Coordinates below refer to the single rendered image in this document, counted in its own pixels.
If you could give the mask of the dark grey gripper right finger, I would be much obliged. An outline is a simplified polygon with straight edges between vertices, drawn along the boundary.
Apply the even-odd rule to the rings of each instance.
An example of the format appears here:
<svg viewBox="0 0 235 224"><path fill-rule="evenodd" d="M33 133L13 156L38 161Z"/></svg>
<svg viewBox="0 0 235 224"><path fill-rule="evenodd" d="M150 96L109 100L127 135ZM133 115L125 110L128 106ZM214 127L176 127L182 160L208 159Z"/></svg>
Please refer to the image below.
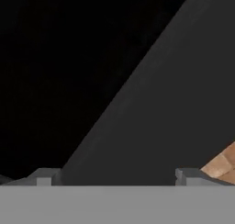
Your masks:
<svg viewBox="0 0 235 224"><path fill-rule="evenodd" d="M184 186L232 186L231 183L212 178L196 168L176 168L175 184Z"/></svg>

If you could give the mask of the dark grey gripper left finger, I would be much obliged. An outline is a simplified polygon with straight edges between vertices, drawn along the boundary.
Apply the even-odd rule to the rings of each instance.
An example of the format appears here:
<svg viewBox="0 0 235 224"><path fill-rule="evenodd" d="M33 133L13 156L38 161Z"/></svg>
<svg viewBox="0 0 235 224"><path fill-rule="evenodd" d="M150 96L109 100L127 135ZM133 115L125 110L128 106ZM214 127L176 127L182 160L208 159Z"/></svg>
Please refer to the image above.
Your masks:
<svg viewBox="0 0 235 224"><path fill-rule="evenodd" d="M33 186L52 186L61 185L60 168L39 168L28 177L4 183L4 185L33 185Z"/></svg>

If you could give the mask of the dark grey cupboard front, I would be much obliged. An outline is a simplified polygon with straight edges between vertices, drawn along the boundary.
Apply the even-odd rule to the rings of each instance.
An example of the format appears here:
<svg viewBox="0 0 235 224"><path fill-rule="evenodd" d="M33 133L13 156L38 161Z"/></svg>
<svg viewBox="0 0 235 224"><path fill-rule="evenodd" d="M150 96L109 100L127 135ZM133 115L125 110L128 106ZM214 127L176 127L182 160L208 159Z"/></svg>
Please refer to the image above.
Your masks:
<svg viewBox="0 0 235 224"><path fill-rule="evenodd" d="M171 185L235 140L235 0L186 0L62 168L65 185Z"/></svg>

